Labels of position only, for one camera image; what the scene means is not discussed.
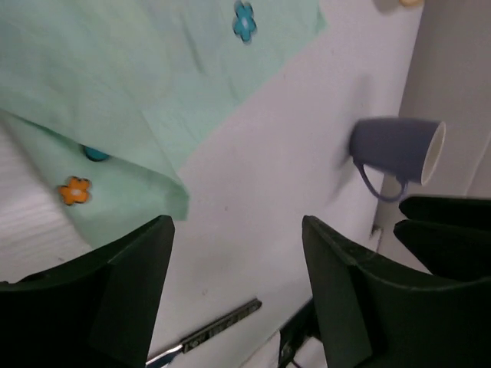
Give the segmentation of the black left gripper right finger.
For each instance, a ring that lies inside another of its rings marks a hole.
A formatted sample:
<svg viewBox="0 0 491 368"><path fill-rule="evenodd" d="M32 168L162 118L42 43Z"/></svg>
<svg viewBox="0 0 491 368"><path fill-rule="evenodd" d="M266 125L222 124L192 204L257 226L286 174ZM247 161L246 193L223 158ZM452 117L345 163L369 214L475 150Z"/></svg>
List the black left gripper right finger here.
<svg viewBox="0 0 491 368"><path fill-rule="evenodd" d="M489 243L411 232L426 271L302 220L302 242L330 367L488 367Z"/></svg>

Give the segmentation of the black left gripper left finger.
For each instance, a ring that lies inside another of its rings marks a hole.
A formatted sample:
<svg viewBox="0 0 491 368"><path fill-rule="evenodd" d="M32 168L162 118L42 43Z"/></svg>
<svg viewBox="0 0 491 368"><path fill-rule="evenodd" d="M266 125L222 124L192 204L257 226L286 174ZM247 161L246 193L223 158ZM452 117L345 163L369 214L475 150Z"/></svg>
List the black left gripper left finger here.
<svg viewBox="0 0 491 368"><path fill-rule="evenodd" d="M165 215L85 255L1 284L3 367L142 367L175 227Z"/></svg>

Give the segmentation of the green cartoon print cloth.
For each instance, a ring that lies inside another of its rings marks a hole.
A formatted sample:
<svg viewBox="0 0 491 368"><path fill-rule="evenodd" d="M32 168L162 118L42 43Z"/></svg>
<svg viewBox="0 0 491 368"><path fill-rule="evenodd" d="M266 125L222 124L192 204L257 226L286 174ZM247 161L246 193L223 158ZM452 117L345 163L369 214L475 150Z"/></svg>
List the green cartoon print cloth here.
<svg viewBox="0 0 491 368"><path fill-rule="evenodd" d="M325 25L317 1L3 1L1 117L99 248L184 220L189 155Z"/></svg>

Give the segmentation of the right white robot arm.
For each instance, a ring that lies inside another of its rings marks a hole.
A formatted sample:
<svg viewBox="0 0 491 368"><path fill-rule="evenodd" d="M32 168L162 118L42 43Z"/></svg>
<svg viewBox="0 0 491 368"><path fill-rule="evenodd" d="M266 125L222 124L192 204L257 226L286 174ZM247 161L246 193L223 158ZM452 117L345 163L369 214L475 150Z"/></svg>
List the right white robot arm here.
<svg viewBox="0 0 491 368"><path fill-rule="evenodd" d="M436 276L476 281L490 276L490 200L412 195L394 235Z"/></svg>

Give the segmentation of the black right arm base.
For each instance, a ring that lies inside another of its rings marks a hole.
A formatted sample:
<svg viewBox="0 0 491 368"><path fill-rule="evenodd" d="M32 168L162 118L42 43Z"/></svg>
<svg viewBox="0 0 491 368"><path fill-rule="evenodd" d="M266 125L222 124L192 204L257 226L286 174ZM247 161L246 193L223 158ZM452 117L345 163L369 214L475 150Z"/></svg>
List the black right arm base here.
<svg viewBox="0 0 491 368"><path fill-rule="evenodd" d="M295 362L295 354L304 343L315 338L321 340L318 318L315 312L314 301L311 298L304 304L279 330L280 344L278 353L278 368L285 368Z"/></svg>

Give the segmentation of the purple mug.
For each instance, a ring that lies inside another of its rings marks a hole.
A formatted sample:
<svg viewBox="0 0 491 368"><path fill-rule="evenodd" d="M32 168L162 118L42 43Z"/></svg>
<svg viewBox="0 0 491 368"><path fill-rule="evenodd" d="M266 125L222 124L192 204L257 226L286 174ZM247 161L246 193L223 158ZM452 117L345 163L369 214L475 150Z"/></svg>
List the purple mug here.
<svg viewBox="0 0 491 368"><path fill-rule="evenodd" d="M425 186L431 179L446 138L443 121L403 117L371 117L354 125L348 149L353 164L375 198L398 202L411 183ZM366 167L393 176L400 191L382 195L369 180Z"/></svg>

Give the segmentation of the round bird pattern plate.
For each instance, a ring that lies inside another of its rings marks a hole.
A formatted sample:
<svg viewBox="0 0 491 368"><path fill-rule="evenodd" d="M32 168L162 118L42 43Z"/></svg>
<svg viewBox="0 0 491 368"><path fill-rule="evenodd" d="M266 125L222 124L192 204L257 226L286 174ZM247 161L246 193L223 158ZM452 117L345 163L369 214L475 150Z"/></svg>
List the round bird pattern plate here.
<svg viewBox="0 0 491 368"><path fill-rule="evenodd" d="M413 8L421 6L424 0L373 0L380 12L390 12L399 7Z"/></svg>

